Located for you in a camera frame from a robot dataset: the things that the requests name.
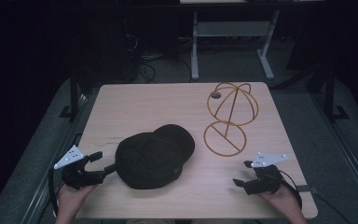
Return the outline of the white metal desk frame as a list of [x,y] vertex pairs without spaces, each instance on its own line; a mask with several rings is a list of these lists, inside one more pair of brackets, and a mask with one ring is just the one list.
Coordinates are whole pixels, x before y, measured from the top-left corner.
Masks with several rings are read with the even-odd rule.
[[280,11],[275,10],[268,21],[199,21],[198,12],[193,14],[192,50],[191,50],[191,79],[198,80],[198,38],[199,37],[264,37],[265,43],[257,50],[267,79],[273,79],[274,74],[269,65],[267,53],[273,37]]

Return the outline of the person's left hand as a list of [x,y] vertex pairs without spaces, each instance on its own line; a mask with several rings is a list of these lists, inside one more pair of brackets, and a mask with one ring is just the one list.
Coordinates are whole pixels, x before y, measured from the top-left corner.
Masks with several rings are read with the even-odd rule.
[[87,197],[96,189],[94,186],[86,186],[80,189],[73,189],[63,185],[58,193],[58,216],[75,217],[83,206]]

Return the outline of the black metal stand post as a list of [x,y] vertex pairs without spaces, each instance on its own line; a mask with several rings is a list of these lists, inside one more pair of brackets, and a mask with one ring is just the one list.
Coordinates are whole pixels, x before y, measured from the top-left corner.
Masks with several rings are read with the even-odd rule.
[[341,105],[334,105],[335,71],[333,66],[325,69],[324,113],[328,119],[335,122],[337,119],[348,119],[349,116]]
[[66,105],[60,114],[60,118],[67,118],[74,121],[78,113],[78,99],[77,99],[77,80],[76,71],[73,71],[70,78],[70,104]]

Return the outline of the person's right hand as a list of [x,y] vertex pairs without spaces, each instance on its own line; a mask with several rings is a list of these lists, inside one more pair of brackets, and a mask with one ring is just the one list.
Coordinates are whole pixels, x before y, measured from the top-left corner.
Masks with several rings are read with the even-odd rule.
[[263,192],[259,193],[258,196],[269,203],[284,217],[293,217],[295,213],[301,212],[296,196],[284,185],[280,185],[275,193]]

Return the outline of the black cap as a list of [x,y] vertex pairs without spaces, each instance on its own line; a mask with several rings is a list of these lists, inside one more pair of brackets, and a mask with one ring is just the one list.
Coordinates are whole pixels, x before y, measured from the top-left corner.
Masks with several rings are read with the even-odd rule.
[[119,143],[117,173],[132,189],[159,189],[180,176],[194,150],[195,141],[185,128],[163,125]]

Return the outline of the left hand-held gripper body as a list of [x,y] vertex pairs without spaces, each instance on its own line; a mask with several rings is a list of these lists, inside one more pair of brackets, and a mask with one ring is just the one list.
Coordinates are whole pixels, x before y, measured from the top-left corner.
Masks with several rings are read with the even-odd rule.
[[103,171],[86,171],[85,166],[88,163],[89,155],[83,154],[76,145],[73,145],[53,165],[53,169],[61,169],[62,181],[74,189],[102,184],[104,180]]

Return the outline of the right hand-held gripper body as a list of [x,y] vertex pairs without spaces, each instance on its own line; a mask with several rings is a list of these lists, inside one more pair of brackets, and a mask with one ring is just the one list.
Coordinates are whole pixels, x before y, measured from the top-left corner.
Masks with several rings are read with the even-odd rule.
[[276,163],[285,161],[285,154],[271,154],[258,152],[253,162],[256,179],[245,182],[245,191],[248,195],[262,192],[276,192],[282,182],[282,175]]

